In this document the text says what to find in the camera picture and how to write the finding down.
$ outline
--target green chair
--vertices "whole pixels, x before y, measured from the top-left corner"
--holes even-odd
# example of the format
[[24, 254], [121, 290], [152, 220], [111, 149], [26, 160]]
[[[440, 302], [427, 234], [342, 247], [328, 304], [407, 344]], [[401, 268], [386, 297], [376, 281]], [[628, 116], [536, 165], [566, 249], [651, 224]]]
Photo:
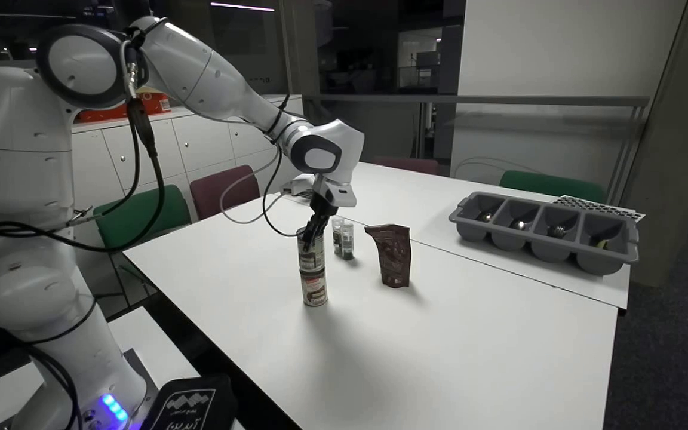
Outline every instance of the green chair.
[[[96, 207], [93, 213], [98, 215], [110, 209], [114, 204], [115, 202], [111, 202]], [[134, 194], [125, 204], [116, 208], [108, 215], [98, 218], [96, 220], [97, 229], [105, 247], [120, 247], [120, 245], [124, 245], [134, 239], [147, 225], [148, 220], [155, 212], [156, 205], [158, 205], [158, 188]], [[182, 192], [175, 185], [167, 185], [164, 187], [164, 207], [161, 210], [161, 215], [158, 216], [158, 220], [153, 224], [150, 231], [137, 244], [163, 236], [167, 232], [182, 228], [182, 226], [190, 223], [191, 214], [188, 210], [188, 204], [185, 203], [185, 199], [182, 197]], [[142, 273], [128, 263], [116, 266], [113, 261], [113, 255], [107, 254], [107, 256], [110, 258], [115, 276], [118, 284], [121, 286], [128, 306], [131, 306], [131, 303], [118, 270], [122, 270], [140, 281], [145, 289], [145, 295], [150, 296], [147, 281], [145, 281], [145, 276]]]
[[604, 190], [596, 183], [526, 171], [506, 171], [500, 177], [499, 185], [549, 196], [568, 195], [595, 203], [606, 203], [607, 199]]

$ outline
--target white table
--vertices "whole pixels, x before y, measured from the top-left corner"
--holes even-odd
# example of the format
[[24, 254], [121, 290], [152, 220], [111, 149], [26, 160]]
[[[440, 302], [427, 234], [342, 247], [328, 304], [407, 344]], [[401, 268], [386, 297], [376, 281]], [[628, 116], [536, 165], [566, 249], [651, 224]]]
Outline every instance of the white table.
[[[134, 348], [158, 388], [172, 379], [199, 376], [179, 349], [143, 308], [110, 323], [122, 351]], [[29, 363], [0, 378], [0, 422], [16, 414], [43, 382], [35, 365]], [[243, 427], [236, 421], [235, 430]]]
[[462, 199], [475, 191], [508, 194], [535, 201], [553, 196], [449, 179], [395, 168], [359, 163], [352, 176], [356, 207], [345, 207], [339, 215], [365, 225], [401, 224], [410, 228], [410, 239], [454, 253], [498, 269], [572, 291], [590, 299], [625, 309], [628, 305], [628, 265], [611, 275], [590, 275], [567, 263], [549, 263], [524, 251], [509, 253], [489, 243], [461, 240], [448, 215]]
[[[294, 232], [311, 212], [281, 199], [269, 215]], [[616, 308], [411, 246], [411, 286], [392, 289], [362, 226], [351, 262], [327, 231], [319, 308], [296, 240], [263, 222], [218, 215], [125, 255], [303, 428], [601, 428]]]

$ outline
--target maroon chair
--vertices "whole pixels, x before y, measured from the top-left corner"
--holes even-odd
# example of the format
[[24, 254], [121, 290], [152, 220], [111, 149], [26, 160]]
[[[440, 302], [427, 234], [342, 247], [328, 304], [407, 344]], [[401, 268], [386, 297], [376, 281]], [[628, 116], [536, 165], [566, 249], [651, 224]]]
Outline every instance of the maroon chair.
[[374, 164], [388, 168], [417, 171], [426, 174], [440, 174], [440, 163], [436, 160], [419, 160], [417, 158], [376, 157]]
[[[222, 192], [236, 180], [253, 172], [251, 166], [243, 165], [191, 182], [191, 193], [193, 194], [193, 203], [196, 205], [198, 220], [204, 220], [222, 212], [219, 207], [219, 198], [222, 196]], [[252, 201], [258, 197], [259, 183], [256, 182], [256, 177], [247, 177], [227, 193], [225, 209]]]

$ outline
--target gray cutlery tray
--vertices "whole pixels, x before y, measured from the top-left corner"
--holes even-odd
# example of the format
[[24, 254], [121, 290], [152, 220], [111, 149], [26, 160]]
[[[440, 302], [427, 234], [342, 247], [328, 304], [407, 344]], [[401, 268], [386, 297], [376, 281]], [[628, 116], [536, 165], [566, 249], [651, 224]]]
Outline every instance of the gray cutlery tray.
[[[478, 220], [483, 213], [492, 215], [489, 221]], [[638, 229], [628, 217], [476, 192], [449, 219], [469, 242], [489, 236], [505, 251], [529, 244], [533, 255], [546, 262], [562, 262], [574, 254], [578, 266], [593, 275], [609, 275], [638, 261]], [[517, 221], [524, 222], [523, 229], [513, 228]]]

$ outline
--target red box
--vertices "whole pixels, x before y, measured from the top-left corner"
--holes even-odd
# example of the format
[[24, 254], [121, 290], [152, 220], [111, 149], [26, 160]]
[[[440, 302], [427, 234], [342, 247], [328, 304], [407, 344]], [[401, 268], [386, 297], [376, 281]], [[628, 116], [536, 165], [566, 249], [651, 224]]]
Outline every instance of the red box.
[[[156, 113], [171, 112], [169, 97], [164, 93], [139, 93], [145, 113], [154, 115]], [[84, 110], [79, 112], [77, 122], [96, 122], [108, 121], [110, 119], [126, 118], [126, 105], [117, 106], [106, 110]]]

